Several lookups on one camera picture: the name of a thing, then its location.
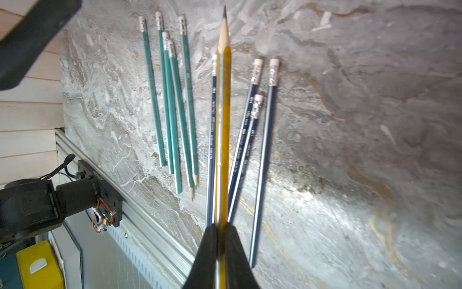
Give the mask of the aluminium mounting rail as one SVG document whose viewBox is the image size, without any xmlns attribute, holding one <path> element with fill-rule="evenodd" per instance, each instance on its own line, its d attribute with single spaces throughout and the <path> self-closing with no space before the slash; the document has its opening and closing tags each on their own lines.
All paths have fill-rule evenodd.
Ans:
<svg viewBox="0 0 462 289">
<path fill-rule="evenodd" d="M 81 249 L 83 288 L 182 288 L 194 261 L 192 253 L 112 179 L 108 182 L 123 198 L 120 226 L 97 234 L 90 213 L 66 219 Z"/>
</svg>

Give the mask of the yellow pencil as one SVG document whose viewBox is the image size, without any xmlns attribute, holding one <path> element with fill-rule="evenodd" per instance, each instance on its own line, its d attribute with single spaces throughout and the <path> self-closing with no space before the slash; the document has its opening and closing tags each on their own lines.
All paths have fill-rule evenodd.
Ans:
<svg viewBox="0 0 462 289">
<path fill-rule="evenodd" d="M 225 232 L 228 214 L 229 137 L 231 115 L 232 56 L 227 20 L 227 9 L 223 9 L 218 56 L 218 122 L 217 122 L 217 220 L 218 264 L 216 287 L 226 287 Z"/>
</svg>

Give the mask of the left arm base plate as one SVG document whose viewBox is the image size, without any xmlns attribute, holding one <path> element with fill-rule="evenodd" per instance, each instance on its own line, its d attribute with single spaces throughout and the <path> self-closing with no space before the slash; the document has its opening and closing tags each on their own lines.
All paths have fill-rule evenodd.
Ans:
<svg viewBox="0 0 462 289">
<path fill-rule="evenodd" d="M 109 226 L 119 227 L 123 213 L 123 198 L 119 191 L 85 160 L 78 161 L 78 176 L 89 179 L 95 188 L 93 229 L 99 234 Z"/>
</svg>

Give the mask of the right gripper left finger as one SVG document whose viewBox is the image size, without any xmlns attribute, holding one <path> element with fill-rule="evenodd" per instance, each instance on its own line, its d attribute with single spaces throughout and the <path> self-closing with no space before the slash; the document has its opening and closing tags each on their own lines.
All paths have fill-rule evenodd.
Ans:
<svg viewBox="0 0 462 289">
<path fill-rule="evenodd" d="M 214 289 L 218 255 L 218 230 L 208 226 L 183 289 Z"/>
</svg>

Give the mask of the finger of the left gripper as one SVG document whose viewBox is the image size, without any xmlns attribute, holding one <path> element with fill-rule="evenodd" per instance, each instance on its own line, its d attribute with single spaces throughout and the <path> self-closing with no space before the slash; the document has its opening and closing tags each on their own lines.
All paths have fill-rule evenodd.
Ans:
<svg viewBox="0 0 462 289">
<path fill-rule="evenodd" d="M 81 0 L 40 0 L 1 40 L 1 90 L 20 84 L 49 42 L 81 8 Z"/>
</svg>

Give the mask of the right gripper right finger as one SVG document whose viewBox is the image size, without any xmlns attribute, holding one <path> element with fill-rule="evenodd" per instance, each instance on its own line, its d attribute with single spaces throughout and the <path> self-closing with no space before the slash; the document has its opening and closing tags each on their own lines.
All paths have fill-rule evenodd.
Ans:
<svg viewBox="0 0 462 289">
<path fill-rule="evenodd" d="M 227 289 L 259 289 L 237 229 L 227 224 L 225 233 L 225 282 Z"/>
</svg>

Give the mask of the yellow box below table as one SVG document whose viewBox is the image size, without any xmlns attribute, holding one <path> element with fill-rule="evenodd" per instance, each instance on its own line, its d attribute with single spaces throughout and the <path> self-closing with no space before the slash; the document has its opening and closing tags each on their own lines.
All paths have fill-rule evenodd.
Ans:
<svg viewBox="0 0 462 289">
<path fill-rule="evenodd" d="M 64 288 L 64 278 L 48 241 L 19 251 L 16 259 L 25 289 Z"/>
</svg>

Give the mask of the green pencil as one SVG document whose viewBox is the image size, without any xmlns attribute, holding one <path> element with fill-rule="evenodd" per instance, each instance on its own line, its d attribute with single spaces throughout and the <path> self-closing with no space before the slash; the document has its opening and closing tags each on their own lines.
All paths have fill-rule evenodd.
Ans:
<svg viewBox="0 0 462 289">
<path fill-rule="evenodd" d="M 176 129 L 176 116 L 174 112 L 174 99 L 173 99 L 173 83 L 172 83 L 172 73 L 170 70 L 170 65 L 168 63 L 169 53 L 168 53 L 168 40 L 169 34 L 167 31 L 162 32 L 163 46 L 164 46 L 164 60 L 165 60 L 165 69 L 166 69 L 166 78 L 167 78 L 167 102 L 169 110 L 169 123 L 170 123 L 170 135 L 172 143 L 172 157 L 173 157 L 173 167 L 174 167 L 174 181 L 176 187 L 176 194 L 180 195 L 182 193 L 182 182 L 180 176 L 180 165 L 179 165 L 179 152 L 178 152 L 178 135 Z"/>
<path fill-rule="evenodd" d="M 184 102 L 180 87 L 180 76 L 178 71 L 178 62 L 176 57 L 175 45 L 172 39 L 168 39 L 167 47 L 170 58 L 170 67 L 173 75 L 173 85 L 176 94 L 176 106 L 178 108 L 178 116 L 180 120 L 180 134 L 182 139 L 182 147 L 184 152 L 186 177 L 188 181 L 188 189 L 191 195 L 191 200 L 194 200 L 194 180 L 193 180 L 193 166 L 191 160 L 191 150 L 189 145 L 188 130 L 186 126 L 186 117 L 184 110 Z"/>
<path fill-rule="evenodd" d="M 161 12 L 156 12 L 155 17 L 156 17 L 156 27 L 157 27 L 158 36 L 159 36 L 162 88 L 163 88 L 164 109 L 165 109 L 165 116 L 166 116 L 168 169 L 169 169 L 169 174 L 173 175 L 174 167 L 173 167 L 173 153 L 172 153 L 173 151 L 172 150 L 172 136 L 171 136 L 171 131 L 170 131 L 170 111 L 168 107 L 166 60 L 165 60 L 165 55 L 164 55 L 164 42 L 163 42 L 164 23 L 163 23 Z"/>
<path fill-rule="evenodd" d="M 149 37 L 148 37 L 148 31 L 147 31 L 146 18 L 144 16 L 139 16 L 138 20 L 140 23 L 140 31 L 141 31 L 141 35 L 143 39 L 143 47 L 144 47 L 145 56 L 146 56 L 150 95 L 152 99 L 154 123 L 155 123 L 155 129 L 156 129 L 156 144 L 158 146 L 159 162 L 160 162 L 160 166 L 164 167 L 166 165 L 166 158 L 165 158 L 165 153 L 164 153 L 160 114 L 158 110 L 158 101 L 156 97 L 157 94 L 156 94 L 156 87 L 155 87 L 154 68 L 152 65 L 152 57 L 151 57 L 151 52 L 150 52 L 150 44 L 149 44 Z"/>
<path fill-rule="evenodd" d="M 192 156 L 192 168 L 193 168 L 193 180 L 194 185 L 199 185 L 199 163 L 197 156 L 197 142 L 196 142 L 196 127 L 195 127 L 195 117 L 194 117 L 194 98 L 193 98 L 193 87 L 191 79 L 191 67 L 190 67 L 190 55 L 188 49 L 188 37 L 186 29 L 186 17 L 184 14 L 178 17 L 179 19 L 179 28 L 180 28 L 180 41 L 182 47 L 182 56 L 184 60 L 184 78 L 186 85 L 186 104 L 188 109 L 188 118 L 189 118 L 189 134 L 190 134 L 190 145 L 191 145 L 191 156 Z"/>
</svg>

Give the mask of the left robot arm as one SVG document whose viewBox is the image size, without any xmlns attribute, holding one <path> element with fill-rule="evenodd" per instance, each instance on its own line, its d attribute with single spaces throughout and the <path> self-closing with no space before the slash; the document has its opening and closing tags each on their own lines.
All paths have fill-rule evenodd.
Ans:
<svg viewBox="0 0 462 289">
<path fill-rule="evenodd" d="M 81 1 L 37 1 L 1 40 L 1 90 L 20 84 L 45 49 L 75 13 Z M 61 226 L 68 216 L 97 203 L 95 183 L 83 178 L 54 187 L 51 178 L 73 159 L 45 177 L 13 181 L 1 190 L 1 252 Z"/>
</svg>

